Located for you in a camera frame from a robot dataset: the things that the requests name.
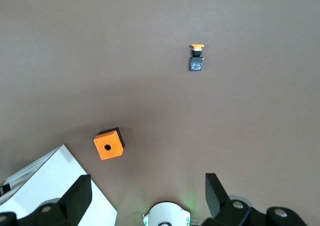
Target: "gray surface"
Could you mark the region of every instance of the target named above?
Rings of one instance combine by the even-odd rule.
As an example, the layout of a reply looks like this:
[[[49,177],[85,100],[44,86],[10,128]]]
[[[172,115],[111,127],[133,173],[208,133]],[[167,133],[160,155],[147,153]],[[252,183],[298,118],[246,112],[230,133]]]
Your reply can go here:
[[[205,173],[320,224],[320,0],[0,0],[0,181],[65,143],[142,225],[209,216]],[[203,71],[189,45],[203,43]],[[93,138],[121,128],[123,156]]]

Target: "orange face of cube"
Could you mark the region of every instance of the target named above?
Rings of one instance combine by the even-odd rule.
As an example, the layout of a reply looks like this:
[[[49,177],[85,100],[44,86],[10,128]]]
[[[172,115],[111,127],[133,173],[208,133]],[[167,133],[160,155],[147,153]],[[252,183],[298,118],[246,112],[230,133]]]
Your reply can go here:
[[[101,160],[121,156],[124,148],[117,131],[100,134],[93,140]]]

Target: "silver screw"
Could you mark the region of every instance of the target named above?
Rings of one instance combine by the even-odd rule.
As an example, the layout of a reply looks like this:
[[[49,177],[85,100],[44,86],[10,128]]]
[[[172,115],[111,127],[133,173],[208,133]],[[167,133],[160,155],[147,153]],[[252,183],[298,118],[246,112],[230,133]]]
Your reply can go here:
[[[2,215],[2,216],[0,216],[0,222],[5,221],[7,218],[8,218],[7,215]]]
[[[49,212],[51,210],[51,206],[46,206],[43,209],[41,209],[41,212]]]
[[[274,212],[276,215],[278,215],[280,217],[288,217],[288,214],[284,210],[282,210],[281,208],[276,208],[274,210]]]
[[[233,205],[235,208],[239,208],[239,209],[241,209],[241,208],[244,207],[243,204],[240,203],[239,201],[234,201],[232,205]]]

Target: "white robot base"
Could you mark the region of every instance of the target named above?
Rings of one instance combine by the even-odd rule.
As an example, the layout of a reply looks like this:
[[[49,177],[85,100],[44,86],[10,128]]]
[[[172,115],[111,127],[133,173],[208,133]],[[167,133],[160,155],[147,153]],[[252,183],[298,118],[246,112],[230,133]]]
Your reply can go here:
[[[190,226],[190,219],[190,212],[173,202],[159,202],[143,215],[145,226]]]

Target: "orange box with black hole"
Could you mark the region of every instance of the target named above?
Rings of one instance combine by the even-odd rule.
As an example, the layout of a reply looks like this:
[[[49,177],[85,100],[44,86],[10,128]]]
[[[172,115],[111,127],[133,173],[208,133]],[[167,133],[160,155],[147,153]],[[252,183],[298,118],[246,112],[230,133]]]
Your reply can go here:
[[[93,142],[101,160],[119,157],[124,152],[125,143],[117,127],[100,132]]]

